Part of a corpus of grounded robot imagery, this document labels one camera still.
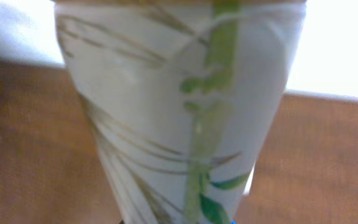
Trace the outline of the white floral cream tube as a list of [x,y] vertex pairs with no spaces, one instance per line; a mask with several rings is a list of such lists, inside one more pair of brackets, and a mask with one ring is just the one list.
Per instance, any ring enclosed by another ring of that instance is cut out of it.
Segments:
[[57,38],[124,223],[231,223],[305,1],[56,1]]

